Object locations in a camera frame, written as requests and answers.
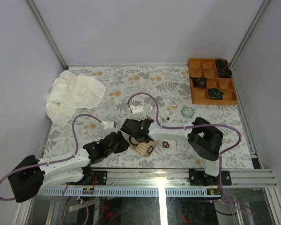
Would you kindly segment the beige jewelry box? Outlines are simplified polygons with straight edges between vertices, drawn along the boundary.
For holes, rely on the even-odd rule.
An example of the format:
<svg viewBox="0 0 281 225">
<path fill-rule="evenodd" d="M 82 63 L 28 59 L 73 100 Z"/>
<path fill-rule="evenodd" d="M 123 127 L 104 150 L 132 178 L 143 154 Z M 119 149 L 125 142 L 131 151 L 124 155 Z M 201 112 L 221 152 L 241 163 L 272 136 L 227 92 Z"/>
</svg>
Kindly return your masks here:
<svg viewBox="0 0 281 225">
<path fill-rule="evenodd" d="M 137 154 L 147 158 L 153 153 L 156 146 L 157 146 L 156 141 L 150 141 L 149 143 L 140 142 L 138 144 L 138 146 L 132 146 L 131 144 L 129 144 L 128 149 L 132 150 L 134 153 L 137 153 Z"/>
</svg>

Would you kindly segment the black bangle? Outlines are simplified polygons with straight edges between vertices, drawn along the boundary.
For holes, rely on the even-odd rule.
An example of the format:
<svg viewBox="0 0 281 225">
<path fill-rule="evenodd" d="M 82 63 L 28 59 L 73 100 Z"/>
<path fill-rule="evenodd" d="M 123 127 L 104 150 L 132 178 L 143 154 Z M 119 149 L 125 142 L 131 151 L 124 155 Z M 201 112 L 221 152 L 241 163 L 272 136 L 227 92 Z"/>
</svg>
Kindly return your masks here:
<svg viewBox="0 0 281 225">
<path fill-rule="evenodd" d="M 132 146 L 138 146 L 138 144 L 139 144 L 139 142 L 136 141 L 136 139 L 133 138 L 132 136 L 129 136 L 128 141 Z"/>
</svg>

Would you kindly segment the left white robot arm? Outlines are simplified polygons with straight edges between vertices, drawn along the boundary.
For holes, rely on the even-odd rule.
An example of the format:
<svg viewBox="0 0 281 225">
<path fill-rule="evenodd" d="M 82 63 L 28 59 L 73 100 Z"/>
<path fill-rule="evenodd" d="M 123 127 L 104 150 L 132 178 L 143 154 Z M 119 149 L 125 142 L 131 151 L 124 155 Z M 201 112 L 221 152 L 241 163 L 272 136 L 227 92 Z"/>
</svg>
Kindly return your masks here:
<svg viewBox="0 0 281 225">
<path fill-rule="evenodd" d="M 121 153 L 129 147 L 129 142 L 121 132 L 112 132 L 104 139 L 85 144 L 73 156 L 68 153 L 52 158 L 58 163 L 48 164 L 45 159 L 37 159 L 34 155 L 27 156 L 15 170 L 36 165 L 15 172 L 8 177 L 15 201 L 22 203 L 34 197 L 40 190 L 60 184 L 92 185 L 95 181 L 92 164 L 103 161 L 112 153 Z"/>
</svg>

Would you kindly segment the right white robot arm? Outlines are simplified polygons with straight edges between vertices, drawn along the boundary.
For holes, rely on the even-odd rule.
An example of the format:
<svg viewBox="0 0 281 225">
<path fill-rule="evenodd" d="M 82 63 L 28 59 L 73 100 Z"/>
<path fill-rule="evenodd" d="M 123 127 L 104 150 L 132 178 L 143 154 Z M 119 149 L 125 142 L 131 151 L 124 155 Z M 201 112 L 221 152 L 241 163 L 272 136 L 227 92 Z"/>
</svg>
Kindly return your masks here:
<svg viewBox="0 0 281 225">
<path fill-rule="evenodd" d="M 120 130 L 140 143 L 159 140 L 187 142 L 204 159 L 205 182 L 214 185 L 221 179 L 219 151 L 223 133 L 201 117 L 197 117 L 192 124 L 168 126 L 158 124 L 153 119 L 126 119 Z"/>
</svg>

